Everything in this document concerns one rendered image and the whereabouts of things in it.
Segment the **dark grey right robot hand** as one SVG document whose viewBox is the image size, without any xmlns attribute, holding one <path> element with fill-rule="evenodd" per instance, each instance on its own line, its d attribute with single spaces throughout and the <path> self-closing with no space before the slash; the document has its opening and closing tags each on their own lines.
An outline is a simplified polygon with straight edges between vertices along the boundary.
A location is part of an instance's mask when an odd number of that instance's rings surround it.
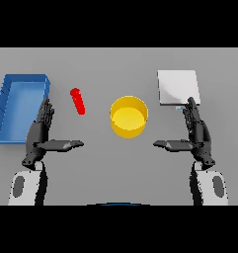
<svg viewBox="0 0 238 253">
<path fill-rule="evenodd" d="M 183 114 L 189 138 L 156 140 L 153 145 L 169 152 L 188 151 L 195 161 L 201 163 L 201 168 L 207 170 L 215 165 L 215 160 L 211 156 L 211 137 L 206 123 L 200 118 L 198 105 L 193 97 L 185 104 Z"/>
</svg>

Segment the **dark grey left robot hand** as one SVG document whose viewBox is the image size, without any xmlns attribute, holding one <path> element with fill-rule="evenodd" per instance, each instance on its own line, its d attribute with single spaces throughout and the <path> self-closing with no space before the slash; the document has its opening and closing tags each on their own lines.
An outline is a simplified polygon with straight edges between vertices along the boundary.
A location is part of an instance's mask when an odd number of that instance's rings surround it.
<svg viewBox="0 0 238 253">
<path fill-rule="evenodd" d="M 82 147 L 81 140 L 48 139 L 48 134 L 54 114 L 54 108 L 47 97 L 44 97 L 37 118 L 32 122 L 26 139 L 26 156 L 22 165 L 30 170 L 42 161 L 48 151 L 68 152 L 73 148 Z"/>
</svg>

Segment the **pale square measuring scale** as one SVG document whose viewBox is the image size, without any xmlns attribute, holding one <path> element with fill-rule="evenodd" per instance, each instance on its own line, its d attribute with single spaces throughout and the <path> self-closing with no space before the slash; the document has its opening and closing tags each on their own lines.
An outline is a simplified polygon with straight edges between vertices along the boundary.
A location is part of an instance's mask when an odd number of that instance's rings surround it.
<svg viewBox="0 0 238 253">
<path fill-rule="evenodd" d="M 161 106 L 183 107 L 190 97 L 200 105 L 197 74 L 194 70 L 158 70 Z"/>
</svg>

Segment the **red beaker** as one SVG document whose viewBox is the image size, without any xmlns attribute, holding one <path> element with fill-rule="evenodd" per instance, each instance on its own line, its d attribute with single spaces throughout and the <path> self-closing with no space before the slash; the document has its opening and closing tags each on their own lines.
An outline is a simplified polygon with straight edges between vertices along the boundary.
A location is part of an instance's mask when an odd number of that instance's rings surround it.
<svg viewBox="0 0 238 253">
<path fill-rule="evenodd" d="M 85 106 L 81 96 L 81 91 L 78 88 L 73 88 L 70 90 L 70 96 L 73 100 L 76 111 L 79 115 L 85 114 Z"/>
</svg>

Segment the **yellow bowl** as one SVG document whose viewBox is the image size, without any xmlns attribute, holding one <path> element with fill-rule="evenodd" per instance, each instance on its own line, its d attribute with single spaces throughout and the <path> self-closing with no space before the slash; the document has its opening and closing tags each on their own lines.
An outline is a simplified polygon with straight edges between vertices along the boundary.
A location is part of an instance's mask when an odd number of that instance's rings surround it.
<svg viewBox="0 0 238 253">
<path fill-rule="evenodd" d="M 135 138 L 142 134 L 148 121 L 148 107 L 138 97 L 126 95 L 111 105 L 111 128 L 122 138 Z"/>
</svg>

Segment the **blue tray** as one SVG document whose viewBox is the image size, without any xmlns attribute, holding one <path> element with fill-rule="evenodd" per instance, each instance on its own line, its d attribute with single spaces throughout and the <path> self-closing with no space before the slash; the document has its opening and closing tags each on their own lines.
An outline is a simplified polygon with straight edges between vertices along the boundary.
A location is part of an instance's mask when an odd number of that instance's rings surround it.
<svg viewBox="0 0 238 253">
<path fill-rule="evenodd" d="M 0 90 L 0 144 L 25 144 L 40 104 L 49 94 L 46 74 L 5 74 Z"/>
</svg>

